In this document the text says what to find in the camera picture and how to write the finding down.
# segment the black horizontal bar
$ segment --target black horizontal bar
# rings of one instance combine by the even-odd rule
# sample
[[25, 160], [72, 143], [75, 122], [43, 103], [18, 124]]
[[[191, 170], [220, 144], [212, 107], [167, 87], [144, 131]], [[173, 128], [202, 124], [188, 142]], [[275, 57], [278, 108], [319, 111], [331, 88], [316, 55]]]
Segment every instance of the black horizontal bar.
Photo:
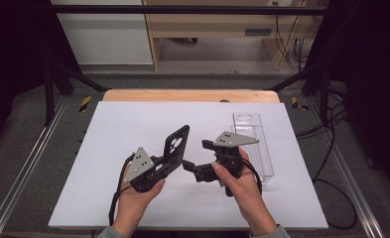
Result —
[[33, 10], [74, 14], [216, 14], [216, 15], [299, 15], [322, 16], [340, 10], [326, 7], [242, 7], [176, 5], [32, 5]]

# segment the transparent plastic box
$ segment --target transparent plastic box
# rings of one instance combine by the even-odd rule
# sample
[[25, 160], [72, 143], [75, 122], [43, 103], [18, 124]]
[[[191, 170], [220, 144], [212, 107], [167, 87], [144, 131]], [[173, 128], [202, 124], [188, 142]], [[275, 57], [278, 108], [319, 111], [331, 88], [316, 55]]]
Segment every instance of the transparent plastic box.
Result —
[[259, 143], [241, 146], [249, 155], [250, 163], [259, 174], [265, 187], [274, 175], [260, 114], [257, 112], [234, 112], [234, 132], [259, 139]]

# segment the white tabletop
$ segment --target white tabletop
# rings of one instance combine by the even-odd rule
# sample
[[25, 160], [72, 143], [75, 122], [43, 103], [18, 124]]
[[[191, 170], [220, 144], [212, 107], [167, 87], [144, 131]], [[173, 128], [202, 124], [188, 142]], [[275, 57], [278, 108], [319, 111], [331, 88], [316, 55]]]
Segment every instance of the white tabletop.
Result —
[[[215, 160], [201, 140], [230, 130], [232, 113], [258, 112], [274, 176], [263, 191], [277, 223], [288, 229], [327, 228], [324, 214], [282, 103], [99, 102], [49, 226], [103, 229], [125, 159], [143, 146], [162, 156], [168, 135], [184, 125], [191, 131], [185, 160]], [[246, 229], [238, 206], [215, 182], [196, 182], [177, 168], [140, 222], [142, 229]]]

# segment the triangular metal plate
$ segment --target triangular metal plate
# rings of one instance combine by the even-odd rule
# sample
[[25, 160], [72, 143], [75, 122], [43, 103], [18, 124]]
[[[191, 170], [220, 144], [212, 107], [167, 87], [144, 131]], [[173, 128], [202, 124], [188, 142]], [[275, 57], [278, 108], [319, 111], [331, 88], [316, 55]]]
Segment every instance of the triangular metal plate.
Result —
[[219, 147], [237, 147], [255, 143], [259, 143], [259, 139], [225, 131], [216, 138], [213, 145]]
[[124, 177], [124, 182], [131, 181], [132, 179], [138, 177], [148, 169], [154, 166], [154, 162], [146, 153], [143, 147], [139, 147], [136, 151], [135, 156], [133, 157], [132, 164]]

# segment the sleeve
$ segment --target sleeve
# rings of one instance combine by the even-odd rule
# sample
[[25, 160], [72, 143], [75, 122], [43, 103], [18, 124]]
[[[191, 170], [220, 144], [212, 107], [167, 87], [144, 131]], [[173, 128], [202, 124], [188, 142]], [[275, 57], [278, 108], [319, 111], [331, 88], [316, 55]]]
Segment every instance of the sleeve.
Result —
[[97, 236], [97, 238], [125, 238], [111, 226], [105, 227], [105, 229]]
[[260, 235], [260, 236], [250, 235], [250, 238], [290, 238], [290, 235], [288, 235], [287, 231], [285, 231], [282, 225], [279, 225], [278, 228], [270, 234]]

